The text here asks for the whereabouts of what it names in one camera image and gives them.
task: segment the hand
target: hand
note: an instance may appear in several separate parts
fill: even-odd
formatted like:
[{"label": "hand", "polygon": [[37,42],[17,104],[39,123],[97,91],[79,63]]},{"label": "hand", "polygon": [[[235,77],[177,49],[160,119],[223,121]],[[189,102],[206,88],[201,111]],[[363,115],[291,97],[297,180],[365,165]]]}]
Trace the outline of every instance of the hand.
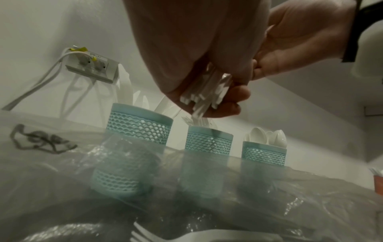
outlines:
[{"label": "hand", "polygon": [[289,0],[273,8],[254,79],[342,58],[355,9],[355,0]]},{"label": "hand", "polygon": [[239,114],[250,96],[253,57],[267,28],[270,0],[125,0],[132,30],[160,90],[192,112],[180,96],[209,62],[235,83],[206,117]]}]

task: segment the power cord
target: power cord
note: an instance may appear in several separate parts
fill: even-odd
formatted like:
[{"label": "power cord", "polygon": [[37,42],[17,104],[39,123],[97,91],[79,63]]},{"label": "power cord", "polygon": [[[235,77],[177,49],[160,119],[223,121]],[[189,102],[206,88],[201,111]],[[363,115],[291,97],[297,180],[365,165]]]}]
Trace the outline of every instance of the power cord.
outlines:
[{"label": "power cord", "polygon": [[[87,55],[89,56],[91,59],[93,59],[94,57],[91,56],[90,54],[84,52],[84,51],[76,51],[75,49],[72,49],[72,48],[65,48],[62,53],[61,53],[61,57],[55,62],[55,64],[44,74],[44,76],[42,76],[42,78],[40,78],[40,80],[37,81],[37,83],[27,92],[25,92],[24,94],[22,94],[21,96],[19,96],[18,98],[14,99],[13,101],[11,101],[10,103],[8,103],[7,105],[5,105],[2,110],[6,110],[6,111],[11,111],[14,107],[16,107],[21,101],[23,101],[25,98],[27,98],[28,96],[32,95],[33,93],[37,92],[38,90],[40,90],[41,88],[43,88],[45,85],[47,85],[48,83],[50,83],[51,81],[53,81],[60,73],[62,67],[63,67],[63,59],[68,56],[68,55],[71,55],[71,54],[83,54],[83,55]],[[48,79],[45,80],[45,78],[53,71],[53,69],[58,65],[59,65],[59,68],[57,69],[57,71],[51,76],[49,77]]]}]

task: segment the white plastic fork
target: white plastic fork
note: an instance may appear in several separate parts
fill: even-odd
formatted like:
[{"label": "white plastic fork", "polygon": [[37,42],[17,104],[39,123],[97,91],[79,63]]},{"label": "white plastic fork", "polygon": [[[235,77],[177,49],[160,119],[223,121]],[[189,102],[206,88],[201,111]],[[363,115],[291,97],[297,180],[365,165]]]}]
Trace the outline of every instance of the white plastic fork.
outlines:
[{"label": "white plastic fork", "polygon": [[205,230],[201,232],[191,232],[174,240],[164,240],[155,234],[144,229],[137,222],[134,226],[143,236],[132,231],[131,242],[213,242],[213,241],[248,241],[248,242],[283,242],[277,234],[268,234],[261,232],[239,231],[239,230]]}]

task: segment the plastic wrap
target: plastic wrap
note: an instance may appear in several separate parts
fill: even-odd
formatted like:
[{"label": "plastic wrap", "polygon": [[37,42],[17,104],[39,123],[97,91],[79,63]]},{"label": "plastic wrap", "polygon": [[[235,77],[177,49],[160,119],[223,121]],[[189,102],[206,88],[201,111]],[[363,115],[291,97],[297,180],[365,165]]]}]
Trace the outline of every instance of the plastic wrap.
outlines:
[{"label": "plastic wrap", "polygon": [[[116,152],[127,163],[136,152],[151,158],[138,176],[145,189],[121,196],[95,187],[96,169],[129,174],[110,165]],[[134,221],[164,239],[218,228],[284,241],[381,241],[381,196],[288,167],[10,112],[0,112],[0,158],[1,241],[125,242]]]}]

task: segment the orange object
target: orange object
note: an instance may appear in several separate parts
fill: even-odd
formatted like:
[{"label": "orange object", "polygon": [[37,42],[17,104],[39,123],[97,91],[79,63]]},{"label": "orange object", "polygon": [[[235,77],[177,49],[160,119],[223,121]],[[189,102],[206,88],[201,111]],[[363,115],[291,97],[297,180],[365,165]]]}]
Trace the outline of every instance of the orange object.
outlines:
[{"label": "orange object", "polygon": [[383,177],[374,176],[375,192],[383,196]]}]

